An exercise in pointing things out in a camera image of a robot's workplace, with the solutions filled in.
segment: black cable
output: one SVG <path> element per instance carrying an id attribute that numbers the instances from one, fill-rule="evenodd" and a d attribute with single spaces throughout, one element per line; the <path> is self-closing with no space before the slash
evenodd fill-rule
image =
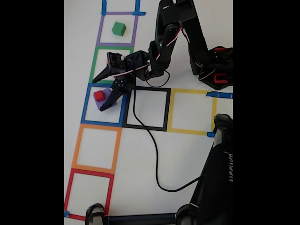
<path id="1" fill-rule="evenodd" d="M 160 86 L 152 86 L 151 84 L 148 83 L 148 81 L 146 80 L 146 76 L 144 74 L 144 78 L 145 78 L 145 81 L 147 82 L 147 84 L 150 86 L 150 87 L 153 87 L 153 88 L 161 88 L 162 86 L 164 86 L 166 83 L 168 83 L 169 79 L 170 79 L 170 73 L 166 70 L 164 70 L 169 76 L 168 76 L 168 79 L 167 81 L 163 84 L 163 85 L 160 85 Z"/>
<path id="2" fill-rule="evenodd" d="M 153 135 L 151 134 L 151 132 L 149 131 L 149 129 L 138 119 L 138 117 L 135 114 L 135 96 L 136 96 L 136 74 L 135 74 L 135 66 L 134 66 L 134 70 L 133 70 L 133 76 L 134 76 L 134 100 L 133 100 L 133 115 L 135 116 L 136 120 L 140 122 L 140 124 L 146 129 L 146 131 L 149 133 L 149 135 L 151 136 L 153 143 L 155 145 L 155 150 L 156 150 L 156 183 L 159 186 L 160 189 L 162 189 L 163 191 L 167 191 L 167 192 L 178 192 L 181 191 L 182 189 L 185 189 L 186 187 L 190 186 L 191 184 L 195 183 L 196 181 L 198 181 L 200 178 L 202 178 L 203 176 L 205 176 L 205 174 L 201 175 L 200 177 L 197 177 L 196 179 L 192 180 L 191 182 L 187 183 L 186 185 L 176 189 L 176 190 L 168 190 L 163 188 L 162 186 L 160 186 L 159 181 L 158 181 L 158 146 L 156 145 L 156 141 L 153 137 Z"/>

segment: black metal bar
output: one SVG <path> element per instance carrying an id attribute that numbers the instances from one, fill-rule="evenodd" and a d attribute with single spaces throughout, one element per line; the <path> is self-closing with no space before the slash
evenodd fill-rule
<path id="1" fill-rule="evenodd" d="M 105 217 L 109 225 L 173 225 L 175 213 Z"/>

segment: blue tape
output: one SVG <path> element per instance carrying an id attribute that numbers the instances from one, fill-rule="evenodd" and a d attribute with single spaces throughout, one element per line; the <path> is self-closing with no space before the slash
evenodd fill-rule
<path id="1" fill-rule="evenodd" d="M 135 0 L 135 11 L 139 12 L 141 6 L 141 0 Z"/>
<path id="2" fill-rule="evenodd" d="M 102 0 L 102 10 L 101 10 L 102 15 L 106 15 L 106 0 Z"/>
<path id="3" fill-rule="evenodd" d="M 140 12 L 141 0 L 135 0 L 135 11 L 132 15 L 146 15 L 146 12 Z"/>
<path id="4" fill-rule="evenodd" d="M 65 217 L 67 217 L 67 218 L 68 218 L 68 217 L 70 217 L 70 214 L 69 214 L 69 212 L 68 212 L 68 211 L 66 211 L 66 210 L 65 210 Z"/>
<path id="5" fill-rule="evenodd" d="M 215 134 L 214 134 L 214 132 L 207 132 L 207 136 L 208 137 L 215 137 Z"/>
<path id="6" fill-rule="evenodd" d="M 146 15 L 146 12 L 133 12 L 132 15 Z"/>
<path id="7" fill-rule="evenodd" d="M 211 96 L 211 97 L 214 97 L 214 98 L 229 98 L 229 99 L 233 99 L 233 93 L 226 93 L 226 92 L 212 91 L 212 92 L 207 92 L 206 96 Z"/>

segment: yellow square outline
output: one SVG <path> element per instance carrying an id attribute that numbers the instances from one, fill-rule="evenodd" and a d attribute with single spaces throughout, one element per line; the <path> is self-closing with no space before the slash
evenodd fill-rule
<path id="1" fill-rule="evenodd" d="M 170 96 L 170 106 L 169 106 L 167 132 L 207 136 L 208 131 L 198 131 L 198 130 L 187 130 L 187 129 L 172 128 L 173 109 L 174 109 L 174 100 L 175 100 L 175 93 L 176 92 L 206 95 L 207 92 L 210 92 L 210 91 L 209 90 L 189 90 L 189 89 L 172 88 L 171 89 L 171 96 Z M 213 131 L 213 129 L 215 127 L 214 117 L 215 117 L 216 114 L 217 114 L 217 98 L 213 97 L 212 98 L 212 110 L 211 110 L 211 131 Z"/>

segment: purple tape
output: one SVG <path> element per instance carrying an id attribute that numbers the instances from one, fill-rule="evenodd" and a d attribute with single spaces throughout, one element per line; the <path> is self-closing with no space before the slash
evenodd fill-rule
<path id="1" fill-rule="evenodd" d="M 126 13 L 125 15 L 131 15 L 131 12 L 110 12 L 110 13 L 107 12 L 106 15 L 124 15 L 122 13 Z M 102 33 L 102 28 L 103 28 L 103 23 L 104 23 L 104 16 L 101 16 L 96 46 L 128 46 L 128 47 L 134 46 L 138 17 L 139 17 L 138 15 L 135 16 L 135 23 L 134 23 L 133 32 L 132 32 L 131 43 L 102 43 L 102 42 L 100 42 L 100 39 L 101 39 L 101 33 Z"/>

